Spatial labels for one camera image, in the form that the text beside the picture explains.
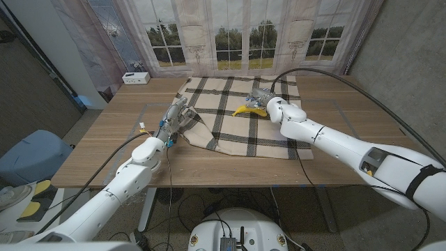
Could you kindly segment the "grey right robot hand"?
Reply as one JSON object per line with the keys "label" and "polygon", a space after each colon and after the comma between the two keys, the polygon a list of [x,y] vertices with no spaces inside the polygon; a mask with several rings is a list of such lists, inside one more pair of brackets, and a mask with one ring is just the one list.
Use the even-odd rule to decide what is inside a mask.
{"label": "grey right robot hand", "polygon": [[247,107],[264,109],[275,96],[275,93],[270,89],[253,88],[246,97]]}

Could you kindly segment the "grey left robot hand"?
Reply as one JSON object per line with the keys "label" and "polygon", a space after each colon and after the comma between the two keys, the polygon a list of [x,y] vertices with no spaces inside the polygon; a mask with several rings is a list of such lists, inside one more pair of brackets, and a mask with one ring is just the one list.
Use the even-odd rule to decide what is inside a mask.
{"label": "grey left robot hand", "polygon": [[158,139],[167,142],[170,136],[178,131],[181,122],[185,119],[186,104],[187,98],[181,96],[178,101],[169,107],[160,122],[160,129],[156,136]]}

